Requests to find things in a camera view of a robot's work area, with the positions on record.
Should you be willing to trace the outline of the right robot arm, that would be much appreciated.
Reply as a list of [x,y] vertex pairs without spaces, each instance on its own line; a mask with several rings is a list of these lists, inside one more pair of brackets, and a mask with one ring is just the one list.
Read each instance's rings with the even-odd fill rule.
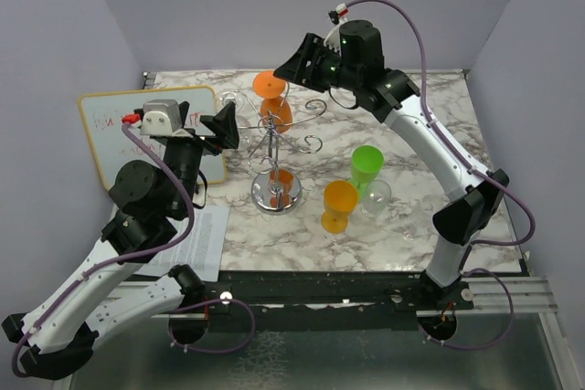
[[351,92],[356,105],[370,112],[403,139],[437,178],[449,203],[432,217],[438,241],[421,301],[439,309],[452,299],[470,243],[497,211],[509,177],[491,172],[452,137],[443,141],[437,120],[427,120],[420,90],[410,77],[386,67],[380,32],[366,20],[335,26],[327,37],[308,33],[294,54],[275,69],[277,78],[317,92]]

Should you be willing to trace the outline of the green wine glass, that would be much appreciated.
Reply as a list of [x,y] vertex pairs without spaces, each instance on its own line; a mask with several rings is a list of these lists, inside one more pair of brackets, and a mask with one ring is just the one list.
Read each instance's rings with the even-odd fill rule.
[[384,162],[383,153],[375,146],[362,145],[353,151],[349,182],[357,190],[359,198],[362,198],[367,186],[377,178]]

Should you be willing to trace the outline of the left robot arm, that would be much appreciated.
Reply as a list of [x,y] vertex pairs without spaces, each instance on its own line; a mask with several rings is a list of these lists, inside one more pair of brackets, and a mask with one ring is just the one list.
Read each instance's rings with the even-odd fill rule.
[[200,208],[194,193],[207,185],[202,157],[239,146],[234,104],[201,116],[209,136],[185,126],[188,110],[186,101],[151,100],[122,118],[124,136],[150,159],[130,161],[118,171],[109,191],[115,214],[69,278],[34,310],[4,319],[2,329],[16,346],[15,376],[58,381],[133,323],[203,306],[205,284],[187,264],[173,266],[125,299],[105,301],[156,254],[188,238]]

